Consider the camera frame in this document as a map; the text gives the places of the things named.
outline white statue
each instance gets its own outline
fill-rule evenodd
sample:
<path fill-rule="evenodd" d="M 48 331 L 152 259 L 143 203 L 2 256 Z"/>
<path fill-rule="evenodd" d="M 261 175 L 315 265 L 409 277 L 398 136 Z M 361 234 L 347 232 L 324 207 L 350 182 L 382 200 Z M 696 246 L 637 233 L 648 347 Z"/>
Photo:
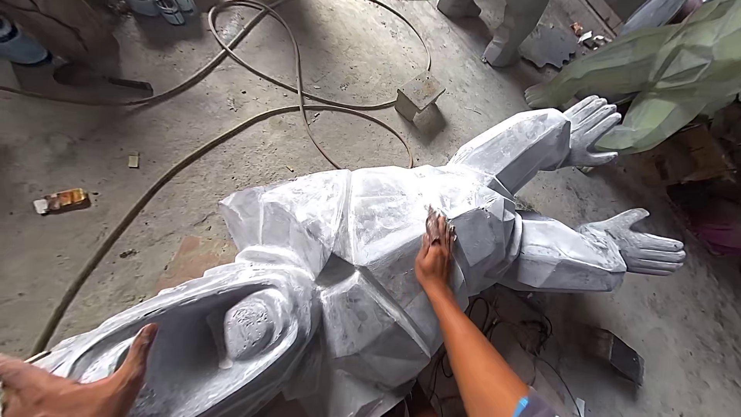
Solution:
<path fill-rule="evenodd" d="M 519 59 L 522 41 L 535 29 L 548 0 L 507 0 L 502 23 L 484 50 L 484 59 L 494 67 L 506 67 Z M 451 18 L 475 17 L 481 8 L 473 0 L 438 0 L 437 9 Z"/>
<path fill-rule="evenodd" d="M 480 134 L 444 166 L 319 172 L 221 201 L 233 263 L 62 341 L 37 364 L 95 381 L 156 322 L 132 416 L 249 416 L 282 392 L 313 416 L 377 417 L 407 393 L 442 343 L 414 277 L 428 209 L 455 227 L 451 287 L 610 291 L 626 271 L 669 275 L 676 240 L 631 231 L 642 209 L 576 230 L 515 210 L 538 170 L 593 166 L 620 120 L 595 96 L 566 113 L 527 111 Z"/>

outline green statue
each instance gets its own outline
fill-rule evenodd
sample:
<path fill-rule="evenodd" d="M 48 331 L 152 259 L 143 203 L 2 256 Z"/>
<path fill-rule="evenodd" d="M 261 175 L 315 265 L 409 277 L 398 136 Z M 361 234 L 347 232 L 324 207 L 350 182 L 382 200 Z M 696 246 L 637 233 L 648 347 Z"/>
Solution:
<path fill-rule="evenodd" d="M 635 30 L 566 65 L 525 91 L 533 108 L 574 95 L 638 93 L 598 151 L 636 153 L 659 145 L 708 105 L 741 91 L 741 0 L 716 0 L 685 21 Z"/>

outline sculpture hand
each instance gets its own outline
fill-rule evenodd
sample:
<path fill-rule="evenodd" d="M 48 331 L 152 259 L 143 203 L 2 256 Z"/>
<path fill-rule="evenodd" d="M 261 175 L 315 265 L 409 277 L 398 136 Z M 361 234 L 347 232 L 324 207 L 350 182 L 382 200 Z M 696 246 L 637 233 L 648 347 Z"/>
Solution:
<path fill-rule="evenodd" d="M 598 166 L 617 157 L 617 152 L 596 152 L 594 143 L 620 122 L 617 106 L 598 96 L 589 96 L 565 113 L 571 121 L 571 152 L 563 166 Z"/>
<path fill-rule="evenodd" d="M 447 288 L 453 257 L 453 231 L 445 216 L 432 208 L 426 226 L 422 247 L 414 261 L 414 272 L 422 288 L 429 293 L 431 289 Z"/>
<path fill-rule="evenodd" d="M 92 384 L 51 375 L 20 359 L 0 355 L 4 417 L 126 417 L 144 385 L 156 324 L 144 326 L 121 367 Z"/>
<path fill-rule="evenodd" d="M 643 208 L 625 211 L 610 219 L 576 228 L 582 234 L 607 235 L 620 248 L 628 272 L 669 275 L 685 260 L 684 243 L 649 233 L 634 232 L 633 224 L 648 216 Z"/>

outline statue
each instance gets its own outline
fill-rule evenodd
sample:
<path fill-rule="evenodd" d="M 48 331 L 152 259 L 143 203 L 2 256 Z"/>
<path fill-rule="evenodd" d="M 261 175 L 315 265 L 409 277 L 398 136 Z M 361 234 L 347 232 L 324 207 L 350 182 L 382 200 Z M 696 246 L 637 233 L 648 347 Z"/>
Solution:
<path fill-rule="evenodd" d="M 631 231 L 645 210 L 575 230 L 515 210 L 513 194 L 538 170 L 614 158 L 591 145 L 619 120 L 592 96 L 565 113 L 516 114 L 444 166 L 326 171 L 235 192 L 221 201 L 233 263 L 62 341 L 37 364 L 96 381 L 156 322 L 132 416 L 250 416 L 278 393 L 312 416 L 380 416 L 442 343 L 413 270 L 431 209 L 455 228 L 451 287 L 462 308 L 497 282 L 610 291 L 626 271 L 681 267 L 681 242 Z"/>
<path fill-rule="evenodd" d="M 741 91 L 741 1 L 704 3 L 684 22 L 639 29 L 566 65 L 550 82 L 530 87 L 533 108 L 574 95 L 638 93 L 622 124 L 596 143 L 603 151 L 636 153 L 659 145 L 701 112 Z"/>
<path fill-rule="evenodd" d="M 517 48 L 535 29 L 546 6 L 548 0 L 507 0 L 504 19 L 484 50 L 486 62 L 494 67 L 506 67 L 517 62 Z M 451 18 L 475 17 L 481 13 L 481 8 L 473 0 L 439 0 L 437 9 Z"/>

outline hose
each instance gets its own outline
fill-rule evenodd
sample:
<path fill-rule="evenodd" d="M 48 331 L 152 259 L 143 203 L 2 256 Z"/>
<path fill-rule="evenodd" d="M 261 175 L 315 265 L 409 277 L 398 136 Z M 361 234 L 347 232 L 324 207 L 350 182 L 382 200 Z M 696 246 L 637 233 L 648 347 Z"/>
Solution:
<path fill-rule="evenodd" d="M 279 0 L 277 2 L 272 3 L 270 6 L 268 6 L 257 0 L 227 0 L 221 4 L 214 6 L 208 13 L 209 27 L 211 29 L 211 33 L 216 37 L 216 41 L 222 47 L 222 50 L 216 56 L 214 56 L 204 67 L 199 69 L 192 76 L 188 77 L 181 84 L 177 85 L 174 88 L 171 88 L 168 91 L 165 91 L 164 93 L 160 93 L 156 96 L 148 97 L 146 99 L 134 100 L 134 101 L 129 101 L 129 102 L 86 101 L 86 100 L 78 100 L 78 99 L 68 99 L 68 98 L 63 98 L 63 97 L 46 96 L 40 93 L 21 91 L 21 90 L 16 90 L 14 88 L 0 86 L 0 91 L 21 94 L 24 96 L 33 97 L 37 99 L 47 99 L 47 100 L 52 100 L 56 102 L 65 102 L 65 103 L 77 104 L 77 105 L 97 105 L 97 106 L 152 105 L 157 102 L 162 102 L 162 101 L 165 101 L 166 99 L 172 98 L 180 94 L 181 92 L 186 91 L 188 88 L 194 86 L 195 84 L 200 82 L 202 79 L 204 79 L 211 71 L 213 71 L 213 69 L 217 65 L 219 65 L 224 60 L 224 58 L 226 58 L 226 56 L 229 56 L 232 59 L 236 60 L 240 65 L 247 68 L 249 71 L 253 72 L 254 74 L 274 84 L 280 85 L 283 88 L 287 88 L 288 90 L 293 91 L 294 93 L 296 93 L 296 95 L 299 98 L 298 105 L 275 108 L 275 109 L 257 114 L 256 116 L 252 116 L 250 119 L 245 120 L 244 122 L 238 124 L 234 128 L 231 128 L 230 130 L 224 132 L 223 134 L 218 135 L 217 137 L 213 138 L 209 142 L 205 143 L 200 148 L 188 154 L 182 160 L 177 162 L 177 164 L 175 164 L 172 168 L 168 169 L 165 173 L 163 173 L 163 175 L 160 176 L 157 179 L 157 181 L 155 181 L 155 183 L 152 184 L 146 190 L 146 192 L 136 201 L 136 203 L 131 207 L 131 209 L 129 209 L 126 215 L 121 219 L 121 221 L 119 221 L 116 227 L 105 238 L 105 240 L 103 240 L 103 242 L 95 250 L 93 255 L 87 260 L 87 262 L 82 267 L 80 272 L 77 274 L 73 282 L 68 286 L 67 290 L 62 295 L 62 299 L 59 301 L 59 304 L 56 305 L 54 311 L 52 312 L 52 315 L 49 317 L 49 319 L 47 320 L 47 323 L 44 325 L 44 329 L 41 331 L 41 334 L 36 339 L 36 343 L 34 344 L 32 355 L 36 355 L 40 352 L 43 352 L 46 349 L 49 343 L 49 340 L 52 338 L 54 332 L 56 331 L 56 328 L 59 326 L 59 322 L 64 317 L 64 314 L 67 311 L 67 308 L 69 308 L 75 296 L 77 296 L 80 288 L 82 288 L 82 285 L 87 281 L 87 279 L 90 277 L 90 274 L 92 274 L 93 270 L 98 266 L 98 264 L 103 259 L 103 257 L 110 251 L 110 248 L 113 247 L 113 244 L 121 237 L 124 231 L 133 222 L 136 216 L 139 215 L 139 212 L 147 205 L 147 203 L 149 203 L 152 197 L 154 197 L 157 191 L 159 191 L 165 184 L 167 184 L 170 180 L 172 180 L 172 178 L 175 177 L 175 175 L 177 175 L 180 171 L 182 171 L 183 168 L 189 166 L 191 163 L 200 159 L 201 157 L 206 155 L 206 153 L 208 153 L 210 150 L 214 149 L 216 146 L 222 144 L 223 142 L 226 142 L 230 138 L 237 135 L 239 132 L 245 130 L 246 128 L 258 122 L 261 122 L 263 120 L 266 120 L 278 114 L 285 114 L 285 113 L 290 113 L 294 111 L 299 111 L 302 115 L 302 119 L 304 120 L 304 129 L 306 130 L 313 144 L 316 146 L 316 148 L 319 150 L 322 156 L 324 156 L 327 159 L 327 161 L 329 161 L 332 164 L 332 166 L 334 166 L 335 168 L 340 168 L 340 165 L 330 158 L 330 156 L 326 153 L 326 151 L 319 145 L 319 143 L 313 137 L 311 133 L 311 129 L 309 129 L 309 124 L 308 124 L 305 111 L 306 110 L 310 110 L 310 111 L 325 110 L 325 111 L 338 111 L 342 113 L 354 114 L 356 116 L 367 119 L 371 122 L 375 122 L 377 125 L 380 125 L 381 127 L 387 129 L 394 136 L 396 136 L 399 139 L 399 141 L 404 145 L 407 151 L 407 154 L 409 156 L 408 167 L 409 168 L 413 167 L 413 155 L 412 155 L 411 147 L 404 140 L 401 134 L 399 134 L 397 131 L 395 131 L 392 127 L 390 127 L 387 123 L 383 122 L 382 120 L 377 119 L 376 117 L 373 117 L 369 114 L 362 113 L 360 111 L 360 110 L 377 110 L 377 109 L 382 109 L 382 108 L 388 108 L 388 107 L 393 106 L 395 100 L 392 99 L 392 100 L 388 100 L 386 102 L 382 102 L 382 103 L 375 104 L 375 105 L 352 105 L 348 103 L 337 102 L 337 101 L 330 100 L 330 99 L 324 99 L 319 96 L 306 93 L 304 91 L 298 43 L 296 42 L 296 38 L 293 36 L 293 32 L 288 27 L 288 24 L 273 9 L 274 7 L 276 7 L 277 5 L 281 4 L 284 1 L 285 0 Z M 377 4 L 385 8 L 386 10 L 391 11 L 394 15 L 398 16 L 404 23 L 406 23 L 411 28 L 411 30 L 417 35 L 417 37 L 422 42 L 422 45 L 425 48 L 425 52 L 427 53 L 426 69 L 429 70 L 431 67 L 431 61 L 432 61 L 430 52 L 427 48 L 427 45 L 425 44 L 425 41 L 422 39 L 422 36 L 419 34 L 417 29 L 401 13 L 394 10 L 390 6 L 387 6 L 386 4 L 381 3 L 380 0 L 368 0 L 368 1 L 371 1 L 374 4 Z M 234 39 L 232 39 L 228 44 L 226 44 L 216 34 L 215 22 L 216 22 L 216 17 L 218 16 L 219 11 L 224 10 L 227 7 L 232 7 L 232 6 L 252 7 L 260 11 L 242 28 L 242 30 L 239 31 L 239 33 L 237 34 L 237 36 L 234 37 Z M 232 49 L 235 46 L 237 46 L 240 43 L 240 41 L 243 40 L 243 38 L 247 34 L 249 34 L 250 31 L 252 31 L 255 25 L 257 25 L 257 23 L 259 23 L 268 14 L 274 17 L 278 22 L 280 22 L 280 24 L 288 32 L 288 35 L 290 36 L 290 40 L 293 43 L 293 55 L 294 55 L 294 60 L 296 62 L 296 87 L 285 84 L 284 82 L 281 82 L 278 79 L 274 79 L 273 77 L 268 76 L 267 74 L 264 74 L 255 68 L 252 68 L 244 59 L 242 59 L 239 55 L 234 53 Z M 304 103 L 305 97 L 316 100 L 318 102 L 322 102 L 324 104 L 306 105 Z"/>

